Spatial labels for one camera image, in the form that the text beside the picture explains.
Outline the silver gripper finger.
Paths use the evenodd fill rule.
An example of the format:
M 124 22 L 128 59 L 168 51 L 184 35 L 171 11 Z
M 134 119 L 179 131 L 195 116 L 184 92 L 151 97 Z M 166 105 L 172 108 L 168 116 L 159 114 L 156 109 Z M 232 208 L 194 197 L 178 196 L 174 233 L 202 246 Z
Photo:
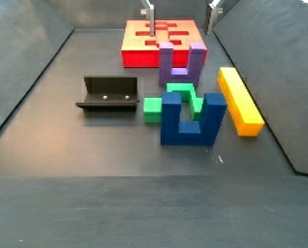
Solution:
M 212 2 L 208 4 L 210 15 L 208 15 L 207 33 L 211 33 L 216 18 L 223 14 L 223 8 L 222 8 L 223 3 L 224 0 L 212 0 Z
M 142 9 L 142 15 L 147 17 L 151 23 L 151 36 L 155 36 L 155 5 L 151 0 L 142 0 L 144 8 Z

